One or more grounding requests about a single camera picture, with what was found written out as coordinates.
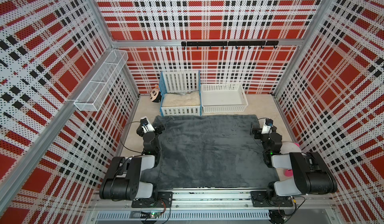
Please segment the grey zebra plush pillowcase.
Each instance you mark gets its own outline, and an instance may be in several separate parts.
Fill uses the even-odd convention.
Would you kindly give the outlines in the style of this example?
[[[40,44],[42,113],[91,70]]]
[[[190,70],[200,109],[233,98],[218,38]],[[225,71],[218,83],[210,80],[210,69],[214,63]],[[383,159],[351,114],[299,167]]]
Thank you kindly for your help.
[[[141,181],[160,190],[179,188],[263,189],[279,180],[263,160],[261,142],[250,135],[256,115],[157,116],[160,158]]]

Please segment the white plastic basket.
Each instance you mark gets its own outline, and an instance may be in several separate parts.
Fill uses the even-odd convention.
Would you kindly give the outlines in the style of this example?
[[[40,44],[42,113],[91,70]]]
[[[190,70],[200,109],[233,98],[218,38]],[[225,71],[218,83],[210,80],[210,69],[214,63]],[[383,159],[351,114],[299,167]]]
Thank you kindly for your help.
[[[243,112],[248,100],[241,83],[201,84],[204,113]]]

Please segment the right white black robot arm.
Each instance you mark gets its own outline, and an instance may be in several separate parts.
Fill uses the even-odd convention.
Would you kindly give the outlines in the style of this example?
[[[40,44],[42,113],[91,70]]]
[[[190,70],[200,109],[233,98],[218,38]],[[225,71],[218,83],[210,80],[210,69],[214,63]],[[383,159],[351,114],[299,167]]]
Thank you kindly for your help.
[[[290,197],[306,194],[325,195],[335,193],[338,183],[332,172],[317,152],[281,153],[282,135],[272,124],[256,128],[251,123],[250,135],[260,140],[263,148],[263,160],[269,168],[286,169],[293,177],[284,181],[271,182],[267,187],[267,196]]]

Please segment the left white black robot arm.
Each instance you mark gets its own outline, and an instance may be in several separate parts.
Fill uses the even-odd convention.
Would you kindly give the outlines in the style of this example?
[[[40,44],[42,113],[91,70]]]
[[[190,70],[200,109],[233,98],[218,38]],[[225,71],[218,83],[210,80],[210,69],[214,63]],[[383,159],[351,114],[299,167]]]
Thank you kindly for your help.
[[[153,126],[146,118],[140,121],[137,134],[143,138],[143,151],[139,156],[114,157],[99,190],[102,200],[157,201],[155,185],[141,181],[143,171],[159,163],[159,135],[164,125]]]

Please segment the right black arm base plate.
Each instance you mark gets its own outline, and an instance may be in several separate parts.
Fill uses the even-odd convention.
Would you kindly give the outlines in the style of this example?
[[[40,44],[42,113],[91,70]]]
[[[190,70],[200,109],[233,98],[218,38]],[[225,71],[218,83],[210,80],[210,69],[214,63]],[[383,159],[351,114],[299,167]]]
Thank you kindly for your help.
[[[269,195],[267,191],[252,191],[251,200],[253,207],[293,207],[293,201],[290,197],[280,197]]]

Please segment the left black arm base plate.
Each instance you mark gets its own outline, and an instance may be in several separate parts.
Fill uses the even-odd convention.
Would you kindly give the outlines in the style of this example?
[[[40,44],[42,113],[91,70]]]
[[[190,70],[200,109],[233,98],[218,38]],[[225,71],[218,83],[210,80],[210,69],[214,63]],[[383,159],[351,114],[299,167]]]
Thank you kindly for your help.
[[[170,208],[173,202],[173,192],[158,192],[147,199],[135,199],[132,208]]]

